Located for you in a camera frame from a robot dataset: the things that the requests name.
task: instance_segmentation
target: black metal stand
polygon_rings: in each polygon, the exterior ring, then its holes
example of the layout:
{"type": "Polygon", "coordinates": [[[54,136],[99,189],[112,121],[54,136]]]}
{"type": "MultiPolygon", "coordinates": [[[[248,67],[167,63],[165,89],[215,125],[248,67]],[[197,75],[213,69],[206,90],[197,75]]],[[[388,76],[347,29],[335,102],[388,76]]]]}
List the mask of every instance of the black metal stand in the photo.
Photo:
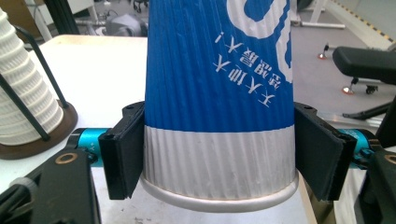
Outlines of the black metal stand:
{"type": "Polygon", "coordinates": [[[67,0],[44,0],[60,35],[79,35],[76,21],[67,0]]]}

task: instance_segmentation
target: black cable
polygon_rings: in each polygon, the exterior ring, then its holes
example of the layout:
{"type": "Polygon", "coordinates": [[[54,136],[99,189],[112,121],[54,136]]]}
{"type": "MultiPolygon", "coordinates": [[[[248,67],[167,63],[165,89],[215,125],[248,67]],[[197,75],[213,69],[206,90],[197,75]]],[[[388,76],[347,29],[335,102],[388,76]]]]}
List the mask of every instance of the black cable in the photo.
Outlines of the black cable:
{"type": "Polygon", "coordinates": [[[29,190],[23,186],[19,186],[9,198],[0,205],[0,223],[4,223],[10,212],[19,206],[19,204],[29,196],[29,190]]]}

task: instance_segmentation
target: table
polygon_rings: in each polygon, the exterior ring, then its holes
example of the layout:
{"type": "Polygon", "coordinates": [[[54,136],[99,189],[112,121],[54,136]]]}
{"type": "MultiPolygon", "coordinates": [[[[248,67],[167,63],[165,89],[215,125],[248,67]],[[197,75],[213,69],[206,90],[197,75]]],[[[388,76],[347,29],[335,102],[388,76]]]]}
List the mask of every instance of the table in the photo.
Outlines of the table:
{"type": "MultiPolygon", "coordinates": [[[[64,97],[78,112],[77,128],[114,127],[121,109],[143,101],[147,39],[60,35],[40,47],[64,97]]],[[[39,64],[31,53],[32,60],[39,64]]],[[[0,192],[18,176],[62,149],[58,146],[28,159],[0,160],[0,192]]],[[[304,181],[296,193],[275,207],[243,214],[194,212],[161,202],[138,184],[131,199],[110,201],[103,168],[92,168],[103,223],[316,223],[304,181]]]]}

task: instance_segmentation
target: stack of paper cups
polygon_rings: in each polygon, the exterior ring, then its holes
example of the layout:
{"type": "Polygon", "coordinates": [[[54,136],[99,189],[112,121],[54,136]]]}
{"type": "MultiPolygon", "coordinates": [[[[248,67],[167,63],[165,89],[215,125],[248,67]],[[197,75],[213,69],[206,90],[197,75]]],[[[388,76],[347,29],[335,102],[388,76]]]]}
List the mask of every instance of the stack of paper cups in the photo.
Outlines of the stack of paper cups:
{"type": "MultiPolygon", "coordinates": [[[[64,112],[35,68],[7,13],[0,8],[0,73],[49,133],[64,112]]],[[[18,146],[40,138],[35,128],[0,88],[0,144],[18,146]]]]}

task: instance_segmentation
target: blue paper cup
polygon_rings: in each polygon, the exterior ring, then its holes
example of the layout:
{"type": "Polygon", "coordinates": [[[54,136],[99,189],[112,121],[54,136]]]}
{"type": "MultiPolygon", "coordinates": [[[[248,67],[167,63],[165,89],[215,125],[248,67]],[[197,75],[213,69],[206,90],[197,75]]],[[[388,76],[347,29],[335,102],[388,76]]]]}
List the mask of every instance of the blue paper cup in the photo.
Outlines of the blue paper cup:
{"type": "Polygon", "coordinates": [[[144,188],[247,212],[297,189],[290,2],[151,0],[144,188]]]}

